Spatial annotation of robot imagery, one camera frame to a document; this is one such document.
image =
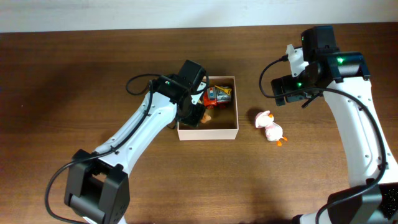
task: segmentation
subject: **plush toy body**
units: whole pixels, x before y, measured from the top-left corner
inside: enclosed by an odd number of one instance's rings
[[[287,141],[283,136],[283,129],[274,122],[274,116],[269,111],[261,112],[256,116],[256,128],[265,128],[268,141],[276,141],[278,146],[282,146],[280,139]]]

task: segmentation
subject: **table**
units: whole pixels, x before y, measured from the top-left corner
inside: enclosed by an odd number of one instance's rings
[[[143,96],[127,80],[177,73],[186,59],[209,75],[233,75],[239,133],[234,141],[179,141],[165,128],[129,180],[129,223],[273,223],[314,212],[348,188],[346,159],[323,99],[277,107],[257,82],[261,70],[300,45],[305,26],[98,30],[0,34],[0,223],[58,223],[44,207],[49,178],[82,148],[92,151],[135,112]],[[398,155],[398,23],[339,24],[342,51],[367,61],[374,104]],[[290,73],[272,67],[270,81]],[[141,80],[133,88],[141,89]],[[271,110],[289,141],[268,142],[253,119]],[[55,213],[81,220],[63,204],[67,174],[54,183]]]

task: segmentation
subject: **wall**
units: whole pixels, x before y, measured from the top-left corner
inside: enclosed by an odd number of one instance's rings
[[[0,0],[0,32],[392,21],[397,0]]]

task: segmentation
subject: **green light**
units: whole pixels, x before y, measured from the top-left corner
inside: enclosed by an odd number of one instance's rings
[[[344,62],[344,59],[342,59],[342,58],[337,58],[337,62],[338,62],[339,64],[342,64],[342,63]]]

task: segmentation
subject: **box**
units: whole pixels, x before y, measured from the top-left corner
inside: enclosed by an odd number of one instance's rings
[[[206,110],[206,113],[211,116],[211,121],[208,121],[205,124],[200,123],[197,128],[192,128],[179,123],[177,126],[177,132],[181,141],[222,140],[236,138],[236,135],[239,131],[239,123],[235,77],[209,77],[209,79],[210,86],[231,86],[233,88],[232,102],[229,103],[224,109],[216,106],[212,110]]]

